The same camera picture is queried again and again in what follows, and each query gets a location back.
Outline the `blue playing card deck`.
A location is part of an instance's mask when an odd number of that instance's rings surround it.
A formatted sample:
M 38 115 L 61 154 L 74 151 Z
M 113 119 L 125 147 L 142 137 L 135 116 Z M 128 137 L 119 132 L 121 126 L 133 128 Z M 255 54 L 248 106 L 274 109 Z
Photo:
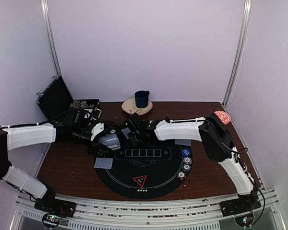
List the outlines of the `blue playing card deck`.
M 120 149 L 120 141 L 116 134 L 109 134 L 100 138 L 100 143 L 111 150 Z

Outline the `dealt card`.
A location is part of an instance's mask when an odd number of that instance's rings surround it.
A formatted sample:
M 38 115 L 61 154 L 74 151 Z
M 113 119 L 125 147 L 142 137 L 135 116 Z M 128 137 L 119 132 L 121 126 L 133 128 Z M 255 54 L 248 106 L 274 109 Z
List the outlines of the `dealt card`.
M 96 169 L 112 169 L 113 158 L 96 158 L 94 168 Z
M 176 145 L 182 145 L 182 146 L 191 146 L 191 140 L 186 139 L 177 139 L 175 140 Z
M 124 128 L 124 129 L 121 130 L 121 132 L 126 137 L 126 139 L 129 139 L 129 133 L 131 133 L 129 128 Z

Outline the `blue small blind button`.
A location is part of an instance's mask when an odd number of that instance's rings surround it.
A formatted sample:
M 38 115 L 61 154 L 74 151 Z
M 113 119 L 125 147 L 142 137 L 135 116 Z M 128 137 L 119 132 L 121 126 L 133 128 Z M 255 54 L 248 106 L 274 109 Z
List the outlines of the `blue small blind button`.
M 182 149 L 181 150 L 181 154 L 184 156 L 184 157 L 189 157 L 192 155 L 192 152 L 190 149 Z

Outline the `red triangle all-in marker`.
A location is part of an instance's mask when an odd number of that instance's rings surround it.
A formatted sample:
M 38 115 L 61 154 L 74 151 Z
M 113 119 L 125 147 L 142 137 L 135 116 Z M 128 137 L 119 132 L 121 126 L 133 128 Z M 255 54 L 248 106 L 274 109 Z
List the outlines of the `red triangle all-in marker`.
M 145 182 L 147 180 L 147 175 L 137 176 L 132 178 L 134 182 L 136 182 L 141 188 L 144 187 Z

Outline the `blue ten poker chip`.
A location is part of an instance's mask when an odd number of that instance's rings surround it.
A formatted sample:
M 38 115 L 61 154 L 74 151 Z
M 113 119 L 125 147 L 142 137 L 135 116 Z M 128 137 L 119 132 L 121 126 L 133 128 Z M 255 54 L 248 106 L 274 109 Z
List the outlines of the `blue ten poker chip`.
M 184 157 L 184 158 L 183 158 L 183 162 L 184 162 L 185 164 L 192 164 L 192 159 L 191 159 L 190 157 Z

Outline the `green fifty poker chip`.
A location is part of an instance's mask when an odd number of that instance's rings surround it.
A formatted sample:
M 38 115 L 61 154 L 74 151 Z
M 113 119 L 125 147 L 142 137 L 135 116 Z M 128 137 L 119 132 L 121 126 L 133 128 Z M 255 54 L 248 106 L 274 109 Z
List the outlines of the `green fifty poker chip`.
M 191 165 L 189 164 L 184 164 L 183 167 L 182 167 L 182 170 L 184 172 L 189 172 L 191 170 Z

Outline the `orange hundred chip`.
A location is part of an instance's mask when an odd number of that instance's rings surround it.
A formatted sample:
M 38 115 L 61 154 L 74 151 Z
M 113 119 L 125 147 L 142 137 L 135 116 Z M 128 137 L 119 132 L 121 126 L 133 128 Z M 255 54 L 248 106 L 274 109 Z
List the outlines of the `orange hundred chip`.
M 185 180 L 186 179 L 186 173 L 185 172 L 179 172 L 178 173 L 178 179 Z

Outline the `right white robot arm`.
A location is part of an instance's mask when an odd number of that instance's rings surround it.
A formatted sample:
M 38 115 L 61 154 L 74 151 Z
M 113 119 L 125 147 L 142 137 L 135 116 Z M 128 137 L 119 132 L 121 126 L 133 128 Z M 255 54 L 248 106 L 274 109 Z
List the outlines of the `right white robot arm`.
M 207 157 L 220 164 L 235 185 L 238 193 L 237 208 L 245 212 L 258 202 L 255 181 L 240 158 L 232 135 L 216 114 L 185 120 L 170 120 L 166 117 L 163 120 L 147 121 L 134 113 L 125 123 L 131 131 L 128 136 L 134 146 L 147 145 L 154 140 L 201 142 Z

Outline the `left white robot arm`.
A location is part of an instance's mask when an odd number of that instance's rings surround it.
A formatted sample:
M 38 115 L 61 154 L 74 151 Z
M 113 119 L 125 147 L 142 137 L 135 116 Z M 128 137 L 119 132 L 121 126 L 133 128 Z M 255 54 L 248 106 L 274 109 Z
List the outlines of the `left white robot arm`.
M 87 147 L 120 148 L 115 125 L 94 118 L 88 111 L 68 111 L 48 121 L 0 125 L 0 180 L 29 194 L 49 213 L 59 209 L 55 192 L 27 172 L 34 160 L 32 171 L 36 172 L 49 145 L 72 142 Z

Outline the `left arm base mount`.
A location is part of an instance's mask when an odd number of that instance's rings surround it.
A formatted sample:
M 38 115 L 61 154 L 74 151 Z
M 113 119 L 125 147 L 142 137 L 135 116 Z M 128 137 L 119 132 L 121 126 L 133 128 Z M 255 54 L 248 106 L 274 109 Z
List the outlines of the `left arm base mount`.
M 76 203 L 56 199 L 52 207 L 47 207 L 36 201 L 34 208 L 45 212 L 42 216 L 42 224 L 47 229 L 53 229 L 58 227 L 64 218 L 72 218 L 74 216 Z

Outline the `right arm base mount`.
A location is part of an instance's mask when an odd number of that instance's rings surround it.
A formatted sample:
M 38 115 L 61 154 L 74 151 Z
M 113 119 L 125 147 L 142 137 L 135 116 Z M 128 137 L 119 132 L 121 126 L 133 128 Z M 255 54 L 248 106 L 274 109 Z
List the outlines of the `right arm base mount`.
M 261 203 L 256 201 L 239 201 L 238 199 L 223 201 L 220 209 L 224 217 L 234 216 L 235 223 L 242 228 L 249 228 L 255 223 L 254 210 L 261 207 Z

